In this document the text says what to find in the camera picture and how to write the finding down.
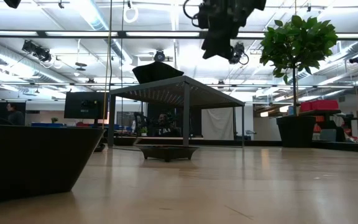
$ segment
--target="black planter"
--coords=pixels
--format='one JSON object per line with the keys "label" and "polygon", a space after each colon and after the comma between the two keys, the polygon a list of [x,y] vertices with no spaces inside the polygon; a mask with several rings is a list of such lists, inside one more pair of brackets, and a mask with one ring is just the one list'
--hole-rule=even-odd
{"label": "black planter", "polygon": [[0,125],[0,201],[70,191],[103,133]]}
{"label": "black planter", "polygon": [[311,147],[316,118],[312,116],[287,116],[277,118],[283,147]]}

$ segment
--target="computer monitor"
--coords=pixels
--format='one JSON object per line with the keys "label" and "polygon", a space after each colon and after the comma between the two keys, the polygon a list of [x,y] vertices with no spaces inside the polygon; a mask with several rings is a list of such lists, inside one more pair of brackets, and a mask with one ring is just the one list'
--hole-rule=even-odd
{"label": "computer monitor", "polygon": [[108,105],[103,106],[104,93],[78,92],[67,93],[65,118],[107,119]]}

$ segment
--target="dark table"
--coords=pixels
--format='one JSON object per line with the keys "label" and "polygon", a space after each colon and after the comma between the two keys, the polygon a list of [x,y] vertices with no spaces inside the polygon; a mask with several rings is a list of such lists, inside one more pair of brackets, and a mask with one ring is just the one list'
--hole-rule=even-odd
{"label": "dark table", "polygon": [[[181,76],[156,82],[144,83],[110,91],[110,111],[115,111],[116,96],[146,103],[159,103],[183,108],[183,145],[189,145],[190,108],[234,108],[242,107],[242,145],[244,146],[244,102],[190,77]],[[113,147],[114,116],[109,114],[108,146]]]}

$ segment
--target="red box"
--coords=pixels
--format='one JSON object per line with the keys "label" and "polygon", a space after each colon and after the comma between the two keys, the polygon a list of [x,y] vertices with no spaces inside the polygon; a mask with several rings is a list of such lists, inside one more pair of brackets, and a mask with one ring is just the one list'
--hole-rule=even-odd
{"label": "red box", "polygon": [[301,103],[301,112],[311,111],[311,102]]}
{"label": "red box", "polygon": [[336,100],[316,100],[312,101],[311,110],[338,110],[339,105]]}

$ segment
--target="pipe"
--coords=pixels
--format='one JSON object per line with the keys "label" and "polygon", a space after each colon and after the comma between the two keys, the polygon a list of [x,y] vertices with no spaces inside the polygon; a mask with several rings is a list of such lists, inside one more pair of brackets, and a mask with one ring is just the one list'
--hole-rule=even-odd
{"label": "pipe", "polygon": [[[109,30],[108,23],[103,19],[103,15],[100,13],[94,0],[76,0],[73,1],[72,4],[93,30]],[[112,39],[110,47],[123,63],[132,63],[132,57],[122,48],[116,39]]]}

